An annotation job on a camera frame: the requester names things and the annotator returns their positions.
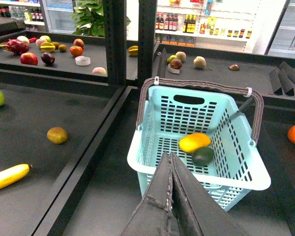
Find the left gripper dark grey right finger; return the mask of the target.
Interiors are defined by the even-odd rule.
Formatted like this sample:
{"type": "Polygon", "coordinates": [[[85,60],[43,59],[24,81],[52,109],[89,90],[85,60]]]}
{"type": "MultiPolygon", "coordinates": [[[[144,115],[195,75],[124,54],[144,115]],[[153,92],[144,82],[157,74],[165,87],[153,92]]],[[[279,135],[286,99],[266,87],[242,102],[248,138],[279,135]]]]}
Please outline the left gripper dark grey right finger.
{"type": "Polygon", "coordinates": [[[170,153],[170,160],[173,168],[174,215],[181,236],[248,235],[174,152],[170,153]]]}

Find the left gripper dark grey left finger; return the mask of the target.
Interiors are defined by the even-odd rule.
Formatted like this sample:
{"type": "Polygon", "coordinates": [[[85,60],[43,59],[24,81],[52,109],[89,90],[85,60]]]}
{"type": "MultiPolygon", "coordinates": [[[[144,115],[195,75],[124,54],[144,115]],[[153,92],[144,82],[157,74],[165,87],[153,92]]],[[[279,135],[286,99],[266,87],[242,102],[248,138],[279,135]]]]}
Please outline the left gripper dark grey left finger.
{"type": "Polygon", "coordinates": [[[169,236],[173,202],[173,170],[162,154],[146,192],[121,231],[121,236],[169,236]]]}

